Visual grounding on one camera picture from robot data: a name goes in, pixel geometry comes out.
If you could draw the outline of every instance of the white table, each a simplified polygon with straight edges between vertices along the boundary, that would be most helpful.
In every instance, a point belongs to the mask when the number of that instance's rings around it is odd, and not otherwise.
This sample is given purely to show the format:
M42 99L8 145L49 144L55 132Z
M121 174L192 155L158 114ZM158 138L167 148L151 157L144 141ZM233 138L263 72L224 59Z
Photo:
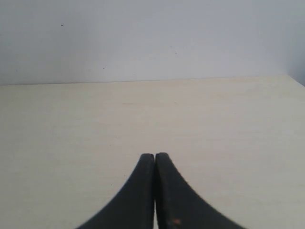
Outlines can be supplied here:
M0 87L0 228L72 229L168 152L249 229L305 227L305 88L288 76Z

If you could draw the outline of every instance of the table surface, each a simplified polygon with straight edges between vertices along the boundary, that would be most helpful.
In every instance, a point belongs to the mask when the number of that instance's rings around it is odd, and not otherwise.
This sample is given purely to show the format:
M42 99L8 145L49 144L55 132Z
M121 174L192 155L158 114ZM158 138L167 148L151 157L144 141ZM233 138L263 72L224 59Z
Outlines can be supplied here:
M0 98L0 228L75 228L158 152L249 229L305 225L305 88L288 76L1 86Z

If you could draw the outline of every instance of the wall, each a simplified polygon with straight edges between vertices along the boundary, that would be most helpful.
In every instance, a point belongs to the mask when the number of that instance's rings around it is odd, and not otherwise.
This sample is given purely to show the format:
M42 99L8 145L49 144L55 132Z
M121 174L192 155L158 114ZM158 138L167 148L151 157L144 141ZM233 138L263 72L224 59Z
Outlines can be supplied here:
M290 74L302 0L0 0L0 84Z

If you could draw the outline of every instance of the white wall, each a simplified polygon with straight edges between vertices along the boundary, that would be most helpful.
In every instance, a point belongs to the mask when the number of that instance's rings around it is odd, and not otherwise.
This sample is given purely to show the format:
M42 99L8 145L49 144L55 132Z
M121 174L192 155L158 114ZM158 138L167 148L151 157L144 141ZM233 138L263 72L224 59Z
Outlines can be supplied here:
M303 0L0 0L0 84L290 74Z

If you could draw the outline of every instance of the light wood tabletop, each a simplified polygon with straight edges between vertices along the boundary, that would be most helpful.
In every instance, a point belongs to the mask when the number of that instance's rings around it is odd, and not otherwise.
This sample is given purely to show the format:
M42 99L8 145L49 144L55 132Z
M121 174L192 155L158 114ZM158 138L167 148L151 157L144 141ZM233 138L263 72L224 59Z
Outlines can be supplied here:
M305 227L305 88L268 76L1 86L0 228L75 228L158 152L240 225Z

